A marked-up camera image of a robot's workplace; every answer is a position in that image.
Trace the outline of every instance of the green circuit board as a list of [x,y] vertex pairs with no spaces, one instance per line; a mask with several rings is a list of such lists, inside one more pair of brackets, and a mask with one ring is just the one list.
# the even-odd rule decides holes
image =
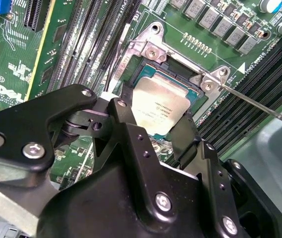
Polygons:
[[[56,90],[67,83],[80,82],[86,86],[93,87],[99,94],[104,87],[105,71],[99,70],[100,61],[103,55],[109,53],[111,40],[114,34],[109,31],[106,41],[100,46],[100,54],[93,55],[93,51],[88,51],[92,45],[102,22],[105,23],[110,12],[111,6],[115,1],[92,1],[92,0],[51,0],[50,7],[46,16],[45,27],[38,32],[34,32],[24,26],[25,10],[27,0],[13,0],[10,13],[0,15],[0,110],[22,103],[28,99],[33,99],[44,95],[47,92]],[[126,3],[122,1],[122,6],[118,8],[118,15],[113,16],[113,29],[120,27],[120,19],[126,11]],[[274,14],[262,13],[259,11],[258,0],[221,0],[215,7],[219,16],[223,16],[221,9],[222,3],[236,6],[235,11],[228,16],[232,24],[235,23],[235,14],[248,15],[248,22],[260,24],[257,33],[250,36],[256,39],[257,44],[248,54],[242,54],[237,47],[228,45],[223,39],[212,34],[210,30],[201,26],[197,19],[190,19],[184,14],[191,0],[186,0],[185,4],[177,9],[168,0],[144,0],[135,12],[131,26],[122,45],[120,56],[128,49],[130,41],[135,39],[148,25],[158,21],[164,26],[165,44],[177,50],[180,54],[195,62],[206,71],[213,71],[217,67],[226,65],[230,68],[231,74],[227,80],[227,85],[234,87],[252,68],[274,47],[282,37],[276,32],[279,22],[282,22],[282,7],[279,12]],[[88,11],[92,4],[98,8]],[[210,1],[205,1],[206,6],[211,6]],[[92,33],[85,37],[79,37],[79,33],[86,24],[86,18],[95,14],[92,21]],[[71,20],[76,18],[76,24],[71,25]],[[245,24],[241,28],[248,34],[248,26]],[[73,32],[70,38],[64,37],[64,33]],[[72,43],[73,46],[65,50],[65,46]],[[62,59],[73,60],[76,58],[74,66],[69,65],[65,68],[78,72],[90,64],[91,70],[86,74],[84,81],[80,81],[77,74],[70,73],[69,82],[64,78],[54,78],[56,67],[64,66],[59,64]],[[142,58],[133,56],[120,81],[116,85],[116,90],[122,81],[127,81],[139,67]],[[199,120],[199,125],[208,116],[213,108],[221,104],[221,100],[226,96],[223,92],[216,101],[207,109]],[[202,98],[192,108],[195,112],[206,100]],[[160,160],[163,162],[172,160],[171,151],[162,154]],[[63,183],[62,187],[67,187],[73,181],[89,175],[93,170],[92,141],[89,138],[80,138],[69,147],[56,152],[56,162],[51,171],[53,181]]]

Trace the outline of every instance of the black mounting arm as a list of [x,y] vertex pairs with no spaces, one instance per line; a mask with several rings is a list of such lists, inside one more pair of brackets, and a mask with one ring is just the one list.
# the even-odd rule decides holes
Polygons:
[[[122,99],[108,103],[71,85],[0,112],[0,216],[39,238],[254,237],[240,225],[252,206],[235,206],[235,180],[191,116],[172,129],[171,141],[181,168],[197,177],[160,164],[136,125],[132,90],[123,88]],[[49,181],[54,148],[78,135],[93,137],[94,172],[56,191]],[[272,206],[256,216],[274,217]],[[259,222],[261,235],[281,237],[279,224]]]

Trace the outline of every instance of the green pcb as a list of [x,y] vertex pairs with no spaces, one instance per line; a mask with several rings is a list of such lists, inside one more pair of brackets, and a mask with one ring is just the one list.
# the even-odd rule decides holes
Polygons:
[[[104,35],[106,40],[99,45],[99,54],[93,52],[92,46],[97,42],[98,36],[96,32],[101,32],[103,25],[100,22],[106,22],[106,16],[111,14],[109,2],[113,1],[51,0],[45,27],[38,32],[24,26],[28,2],[14,0],[10,13],[0,15],[0,110],[56,90],[69,82],[95,85],[94,79],[98,75],[97,69],[100,68],[99,60],[103,54],[107,53],[106,45],[109,44],[113,34],[109,31],[109,35]],[[131,40],[134,40],[151,23],[158,21],[164,27],[164,44],[205,71],[212,72],[219,66],[228,66],[230,76],[227,85],[234,87],[282,37],[277,33],[277,26],[282,22],[282,7],[276,13],[262,13],[259,10],[258,0],[220,0],[216,1],[217,4],[214,4],[213,0],[206,0],[203,1],[205,10],[201,11],[201,15],[190,18],[185,12],[192,0],[183,1],[184,4],[180,7],[172,6],[171,2],[168,0],[143,1],[131,21],[119,59],[123,57]],[[97,8],[88,12],[87,9],[91,4]],[[234,5],[232,12],[225,13],[225,10],[232,5]],[[124,6],[124,4],[117,6],[122,9],[121,13],[124,12]],[[219,19],[226,17],[232,26],[240,28],[244,37],[256,40],[257,44],[249,53],[242,54],[238,50],[239,46],[226,43],[228,36],[220,38],[213,33],[212,27],[207,29],[202,26],[204,25],[202,18],[210,8]],[[86,21],[91,14],[95,14],[96,17]],[[112,16],[113,21],[119,22],[120,14]],[[247,18],[241,25],[238,21],[244,15]],[[70,25],[72,19],[77,21]],[[92,31],[82,34],[85,24],[91,24]],[[249,30],[255,24],[259,25],[258,29],[250,33]],[[64,69],[64,64],[57,65],[60,58],[64,56],[63,62],[76,59],[76,64],[67,65]],[[91,73],[85,81],[81,82],[77,75],[85,75],[84,69],[91,59],[94,62],[91,65]],[[116,86],[117,92],[120,83],[130,80],[141,61],[142,57],[131,58]],[[67,69],[71,69],[74,73],[67,72]],[[58,70],[65,77],[55,77],[54,73],[56,74]],[[104,81],[100,80],[96,84],[95,92],[100,93],[103,87]],[[222,92],[210,108],[199,117],[198,125],[203,123],[213,108],[220,105],[226,95],[227,92]],[[201,105],[205,99],[201,100],[194,105],[193,112],[198,110],[198,105]],[[164,162],[172,158],[171,150],[160,157]],[[81,137],[70,146],[57,150],[51,178],[55,182],[62,183],[62,187],[67,187],[74,181],[91,174],[93,163],[92,141],[90,138]]]
[[[155,21],[161,22],[164,26],[165,44],[206,71],[212,72],[219,66],[228,66],[230,68],[230,76],[226,84],[231,87],[238,84],[282,37],[282,35],[277,33],[277,25],[282,22],[282,7],[279,12],[272,14],[260,12],[258,1],[256,0],[245,0],[243,2],[234,0],[221,1],[221,3],[226,3],[226,5],[233,4],[235,6],[234,12],[228,16],[224,15],[221,3],[217,7],[213,7],[206,1],[206,7],[218,11],[219,19],[222,17],[229,19],[232,28],[242,29],[245,37],[252,37],[257,41],[253,49],[244,55],[238,51],[238,47],[226,43],[225,38],[220,38],[213,34],[212,28],[206,29],[201,26],[199,23],[202,16],[190,19],[185,15],[186,9],[192,1],[186,1],[187,4],[184,4],[181,9],[173,7],[167,1],[164,4],[162,2],[164,1],[146,1],[146,4],[140,7],[135,16],[135,21],[130,27],[129,40],[135,39],[151,23]],[[243,14],[246,14],[248,19],[240,27],[237,25],[236,19]],[[255,23],[259,24],[259,29],[256,33],[250,34],[248,29]],[[141,61],[142,58],[133,56],[121,80],[129,80]],[[215,107],[219,106],[226,95],[227,92],[224,91],[214,104],[199,117],[200,119],[196,121],[198,126]],[[193,106],[193,113],[199,109],[205,100],[206,98],[203,98]]]

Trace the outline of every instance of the motherboard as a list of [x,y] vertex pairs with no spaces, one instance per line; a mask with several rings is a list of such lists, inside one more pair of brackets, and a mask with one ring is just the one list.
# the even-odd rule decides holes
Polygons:
[[[119,96],[127,81],[138,125],[159,159],[176,167],[169,131],[184,113],[222,154],[267,119],[250,126],[258,112],[239,117],[247,106],[210,75],[282,107],[282,94],[275,104],[265,98],[282,92],[281,80],[264,80],[258,69],[279,65],[280,42],[282,0],[0,0],[0,110],[75,83]],[[240,129],[236,140],[222,139]],[[92,139],[80,137],[56,150],[51,180],[68,187],[93,164]]]

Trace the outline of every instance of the hole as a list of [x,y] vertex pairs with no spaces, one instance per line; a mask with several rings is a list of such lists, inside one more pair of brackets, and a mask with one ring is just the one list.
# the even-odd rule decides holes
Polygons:
[[157,25],[152,26],[152,31],[153,31],[155,34],[159,33],[159,31],[160,31],[159,26],[157,26]]
[[100,130],[102,127],[102,124],[100,122],[95,122],[92,124],[92,129],[93,130]]
[[144,156],[145,158],[149,158],[149,157],[150,157],[150,154],[149,154],[149,152],[144,151],[143,156]]
[[271,33],[268,31],[268,32],[264,32],[261,38],[263,40],[267,40],[270,36],[271,36]]

